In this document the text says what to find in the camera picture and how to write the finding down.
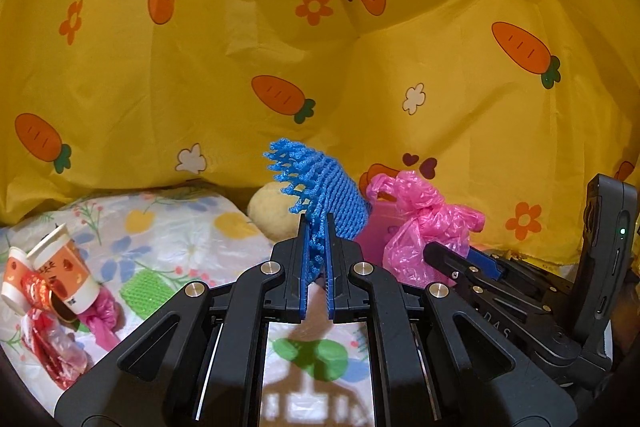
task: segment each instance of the knotted pink plastic bag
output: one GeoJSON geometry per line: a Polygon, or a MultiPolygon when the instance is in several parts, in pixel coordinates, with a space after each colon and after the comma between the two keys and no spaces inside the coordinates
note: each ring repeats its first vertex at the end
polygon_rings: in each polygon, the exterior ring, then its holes
{"type": "Polygon", "coordinates": [[[414,171],[401,171],[396,178],[377,174],[367,187],[367,198],[375,201],[384,192],[396,198],[396,210],[406,218],[386,244],[382,266],[400,282],[424,288],[432,282],[453,285],[448,277],[422,258],[424,245],[437,241],[462,257],[469,253],[469,231],[481,232],[484,214],[461,204],[447,204],[428,181],[414,171]]]}

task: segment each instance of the paper cup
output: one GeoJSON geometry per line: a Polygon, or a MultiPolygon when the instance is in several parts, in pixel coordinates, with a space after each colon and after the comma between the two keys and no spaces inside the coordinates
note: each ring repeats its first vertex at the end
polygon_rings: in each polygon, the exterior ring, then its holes
{"type": "Polygon", "coordinates": [[[80,257],[66,225],[60,225],[40,241],[29,258],[53,293],[76,315],[85,312],[100,293],[100,286],[80,257]]]}
{"type": "Polygon", "coordinates": [[[31,309],[27,297],[22,292],[22,277],[33,270],[31,262],[20,248],[11,247],[2,279],[2,300],[18,315],[23,316],[31,309]]]}

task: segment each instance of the beige ball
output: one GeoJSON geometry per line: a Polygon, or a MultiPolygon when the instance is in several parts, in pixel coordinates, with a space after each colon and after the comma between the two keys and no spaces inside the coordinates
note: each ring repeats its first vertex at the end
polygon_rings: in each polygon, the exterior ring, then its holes
{"type": "Polygon", "coordinates": [[[300,216],[289,212],[298,198],[280,191],[287,185],[286,182],[267,183],[254,194],[247,207],[249,219],[274,243],[298,235],[300,216]]]}

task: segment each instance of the white floral plastic sheet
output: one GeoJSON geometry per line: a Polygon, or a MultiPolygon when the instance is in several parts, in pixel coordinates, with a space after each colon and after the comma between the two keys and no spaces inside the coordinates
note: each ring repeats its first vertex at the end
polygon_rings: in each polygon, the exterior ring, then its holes
{"type": "MultiPolygon", "coordinates": [[[[30,250],[66,223],[98,282],[122,307],[124,339],[190,280],[233,282],[273,246],[227,199],[207,186],[90,198],[0,229],[0,270],[9,247],[30,250]]],[[[67,328],[98,362],[106,352],[88,330],[67,328]]],[[[18,316],[0,302],[0,344],[34,397],[53,414],[62,391],[20,343],[18,316]]],[[[271,325],[261,425],[373,425],[366,334],[326,318],[312,285],[302,325],[271,325]]]]}

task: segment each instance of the pink container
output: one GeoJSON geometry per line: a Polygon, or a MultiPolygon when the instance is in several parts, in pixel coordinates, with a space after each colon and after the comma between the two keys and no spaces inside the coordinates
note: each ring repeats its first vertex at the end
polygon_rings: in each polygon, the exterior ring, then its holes
{"type": "Polygon", "coordinates": [[[386,244],[396,234],[404,219],[396,213],[396,204],[378,200],[373,204],[367,226],[355,238],[362,248],[365,261],[382,266],[382,254],[386,244]]]}

